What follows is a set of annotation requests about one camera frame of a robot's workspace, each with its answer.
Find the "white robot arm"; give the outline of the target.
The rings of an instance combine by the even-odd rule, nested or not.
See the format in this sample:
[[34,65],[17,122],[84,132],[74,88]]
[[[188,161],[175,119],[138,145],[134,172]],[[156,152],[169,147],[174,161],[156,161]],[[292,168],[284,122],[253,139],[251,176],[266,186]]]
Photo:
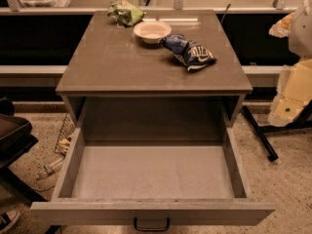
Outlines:
[[269,34],[288,37],[289,50],[299,62],[281,71],[268,122],[275,127],[292,123],[312,100],[312,0],[275,23]]

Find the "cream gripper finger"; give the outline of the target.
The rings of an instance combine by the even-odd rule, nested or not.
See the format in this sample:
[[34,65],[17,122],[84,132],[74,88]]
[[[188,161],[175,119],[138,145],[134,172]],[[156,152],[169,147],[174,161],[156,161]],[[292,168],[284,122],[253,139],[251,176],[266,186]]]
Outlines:
[[312,59],[285,66],[279,76],[268,122],[275,127],[285,127],[296,120],[311,99]]
[[284,38],[290,35],[294,13],[290,13],[278,20],[269,29],[269,34],[274,37]]

